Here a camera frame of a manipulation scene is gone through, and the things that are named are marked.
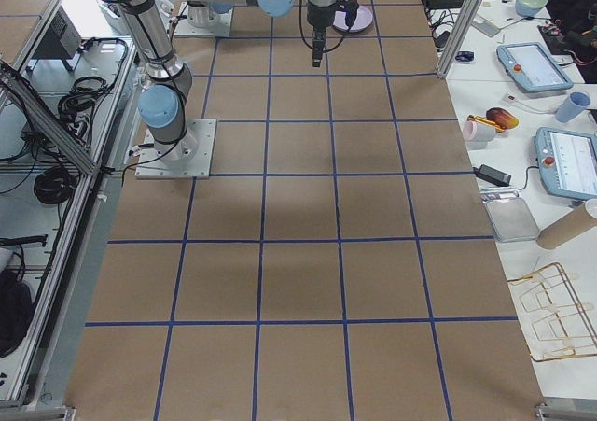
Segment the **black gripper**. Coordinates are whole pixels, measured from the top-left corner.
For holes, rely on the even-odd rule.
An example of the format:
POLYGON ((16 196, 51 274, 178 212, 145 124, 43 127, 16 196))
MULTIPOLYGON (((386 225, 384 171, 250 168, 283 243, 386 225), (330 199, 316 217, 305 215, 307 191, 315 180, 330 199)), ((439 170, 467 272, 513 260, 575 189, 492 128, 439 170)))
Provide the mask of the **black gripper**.
POLYGON ((319 68, 325 53, 325 29, 330 26, 330 6, 321 7, 309 1, 307 21, 313 28, 312 66, 319 68))

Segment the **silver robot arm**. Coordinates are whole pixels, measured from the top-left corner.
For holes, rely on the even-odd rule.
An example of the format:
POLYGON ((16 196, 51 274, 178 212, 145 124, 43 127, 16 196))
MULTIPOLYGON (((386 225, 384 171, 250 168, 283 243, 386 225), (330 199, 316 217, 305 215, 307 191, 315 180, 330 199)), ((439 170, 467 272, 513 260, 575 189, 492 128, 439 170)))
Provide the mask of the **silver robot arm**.
MULTIPOLYGON (((148 86, 138 101, 138 111, 149 129, 159 159, 186 160, 192 157, 198 142, 186 121, 185 106, 192 86, 187 64, 176 54, 158 8, 159 0, 106 0, 115 4, 146 66, 148 86)), ((224 7, 247 5, 260 7, 277 18, 287 14, 295 0, 184 0, 189 4, 224 7)), ((325 53, 326 30, 338 11, 352 17, 358 5, 353 0, 307 0, 306 20, 312 27, 313 66, 319 66, 325 53)))
POLYGON ((227 3, 188 2, 187 19, 196 28, 206 28, 222 22, 231 10, 233 5, 227 3))

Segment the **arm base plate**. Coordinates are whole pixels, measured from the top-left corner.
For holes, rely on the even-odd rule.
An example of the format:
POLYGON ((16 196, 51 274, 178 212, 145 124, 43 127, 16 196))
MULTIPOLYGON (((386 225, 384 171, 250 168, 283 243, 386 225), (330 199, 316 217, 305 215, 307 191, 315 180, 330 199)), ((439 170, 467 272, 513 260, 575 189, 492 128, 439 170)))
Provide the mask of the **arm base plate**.
POLYGON ((231 31, 233 5, 222 3, 184 2, 177 15, 175 37, 228 38, 231 31))
POLYGON ((138 179, 182 179, 210 176, 215 144, 217 121, 215 119, 192 119, 187 124, 187 134, 167 155, 160 158, 168 148, 143 149, 140 166, 135 169, 138 179))

